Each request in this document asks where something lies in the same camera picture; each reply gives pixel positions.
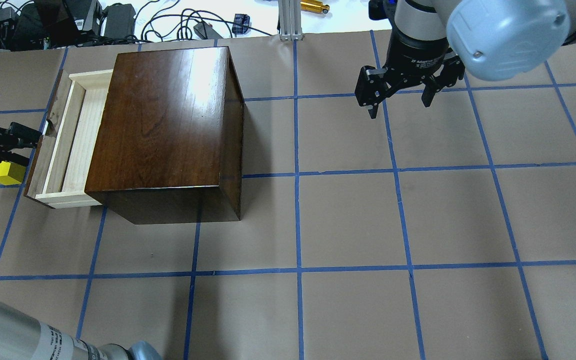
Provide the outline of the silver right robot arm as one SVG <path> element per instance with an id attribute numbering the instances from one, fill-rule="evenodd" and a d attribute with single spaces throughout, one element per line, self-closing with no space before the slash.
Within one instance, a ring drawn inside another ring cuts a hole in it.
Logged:
<path id="1" fill-rule="evenodd" d="M 384 64 L 363 66 L 354 90 L 373 119 L 398 91 L 422 85 L 429 107 L 466 73 L 509 80 L 576 44 L 576 0 L 371 0 L 368 13 L 391 24 Z"/>

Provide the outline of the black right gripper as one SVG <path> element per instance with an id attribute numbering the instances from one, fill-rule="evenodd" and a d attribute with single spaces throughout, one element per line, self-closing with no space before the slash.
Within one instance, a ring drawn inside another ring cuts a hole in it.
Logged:
<path id="1" fill-rule="evenodd" d="M 379 105 L 396 92 L 422 85 L 422 104 L 429 108 L 439 91 L 454 87 L 465 73 L 464 62 L 446 38 L 421 40 L 391 34 L 384 64 L 362 66 L 354 95 L 374 120 Z"/>

